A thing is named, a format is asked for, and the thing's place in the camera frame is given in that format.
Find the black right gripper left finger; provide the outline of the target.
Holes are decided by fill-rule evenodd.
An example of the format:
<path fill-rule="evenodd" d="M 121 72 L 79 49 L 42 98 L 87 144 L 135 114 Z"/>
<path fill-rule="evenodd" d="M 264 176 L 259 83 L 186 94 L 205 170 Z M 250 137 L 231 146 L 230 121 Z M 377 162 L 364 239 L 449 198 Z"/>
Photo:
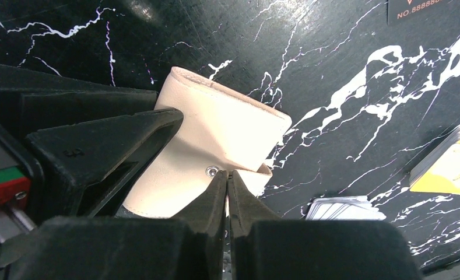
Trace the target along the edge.
<path fill-rule="evenodd" d="M 6 279 L 221 279 L 228 173 L 170 219 L 57 217 L 3 246 Z"/>

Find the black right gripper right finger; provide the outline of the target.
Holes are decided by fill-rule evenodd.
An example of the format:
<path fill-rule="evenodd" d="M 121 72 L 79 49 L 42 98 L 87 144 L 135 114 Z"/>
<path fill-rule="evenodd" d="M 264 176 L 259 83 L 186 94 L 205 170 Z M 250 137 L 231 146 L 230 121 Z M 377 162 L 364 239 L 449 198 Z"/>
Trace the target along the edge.
<path fill-rule="evenodd" d="M 284 220 L 236 172 L 227 181 L 233 279 L 420 279 L 402 234 L 378 220 Z"/>

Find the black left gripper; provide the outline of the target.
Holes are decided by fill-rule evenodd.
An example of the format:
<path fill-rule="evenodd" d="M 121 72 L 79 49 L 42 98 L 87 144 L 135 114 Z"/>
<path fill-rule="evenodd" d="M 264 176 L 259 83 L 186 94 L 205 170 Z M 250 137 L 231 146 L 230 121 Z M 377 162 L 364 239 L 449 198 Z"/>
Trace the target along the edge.
<path fill-rule="evenodd" d="M 157 95 L 0 65 L 0 246 L 32 219 L 113 216 L 183 122 Z"/>

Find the white card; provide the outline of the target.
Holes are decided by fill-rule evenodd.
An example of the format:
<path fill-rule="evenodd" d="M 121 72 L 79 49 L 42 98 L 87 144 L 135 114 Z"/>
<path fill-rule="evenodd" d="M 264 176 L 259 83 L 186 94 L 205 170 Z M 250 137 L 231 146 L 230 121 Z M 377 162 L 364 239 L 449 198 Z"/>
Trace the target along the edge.
<path fill-rule="evenodd" d="M 316 198 L 306 215 L 307 221 L 383 221 L 386 215 L 374 207 L 366 195 Z"/>

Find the beige card holder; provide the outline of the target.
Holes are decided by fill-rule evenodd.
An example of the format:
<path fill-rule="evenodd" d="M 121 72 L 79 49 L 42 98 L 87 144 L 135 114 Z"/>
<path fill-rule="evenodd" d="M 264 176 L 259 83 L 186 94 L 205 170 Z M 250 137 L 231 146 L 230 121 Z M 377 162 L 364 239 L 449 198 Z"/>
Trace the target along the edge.
<path fill-rule="evenodd" d="M 289 115 L 178 66 L 155 108 L 177 109 L 183 121 L 123 202 L 147 218 L 174 216 L 219 171 L 238 171 L 250 193 L 261 195 L 272 178 L 266 158 L 292 124 Z"/>

